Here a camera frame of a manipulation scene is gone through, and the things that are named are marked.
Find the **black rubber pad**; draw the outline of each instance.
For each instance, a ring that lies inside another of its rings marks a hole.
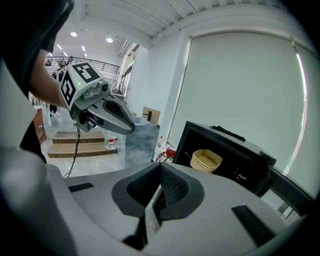
[[[119,180],[112,188],[112,199],[123,214],[143,218],[145,208],[159,184],[160,164],[155,162],[147,168]]]
[[[188,217],[202,203],[205,190],[201,183],[175,169],[161,163],[161,186],[165,197],[165,208],[159,212],[160,221],[178,220]]]
[[[231,209],[258,247],[275,237],[275,234],[246,205]]]
[[[87,182],[87,183],[82,183],[79,185],[68,186],[68,189],[70,190],[71,193],[73,193],[73,192],[77,192],[80,190],[86,190],[86,189],[92,188],[93,186],[94,185],[92,185],[90,182]]]

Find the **black cable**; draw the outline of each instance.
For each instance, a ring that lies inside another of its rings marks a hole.
[[[79,139],[80,139],[80,129],[77,128],[77,133],[78,133],[78,138],[76,139],[76,143],[75,143],[75,150],[74,150],[74,157],[73,157],[73,162],[72,162],[72,165],[70,167],[70,171],[68,171],[63,177],[69,177],[71,172],[72,172],[72,169],[74,167],[74,163],[76,161],[76,157],[77,157],[77,153],[78,153],[78,146],[79,146]]]

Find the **staircase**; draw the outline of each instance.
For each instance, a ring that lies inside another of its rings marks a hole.
[[[78,134],[76,131],[58,131],[47,155],[49,158],[73,158]],[[105,137],[101,131],[81,132],[76,157],[95,157],[116,154],[117,150],[105,148]]]

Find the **railing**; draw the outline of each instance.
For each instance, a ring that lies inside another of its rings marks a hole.
[[[61,64],[69,65],[80,62],[90,62],[97,70],[105,75],[117,75],[119,66],[110,63],[77,57],[53,56],[45,58],[45,66],[60,66]]]

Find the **yellow bucket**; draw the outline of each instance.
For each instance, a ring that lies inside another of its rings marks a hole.
[[[200,149],[192,154],[190,165],[193,169],[205,173],[212,173],[222,162],[222,157],[209,149]]]

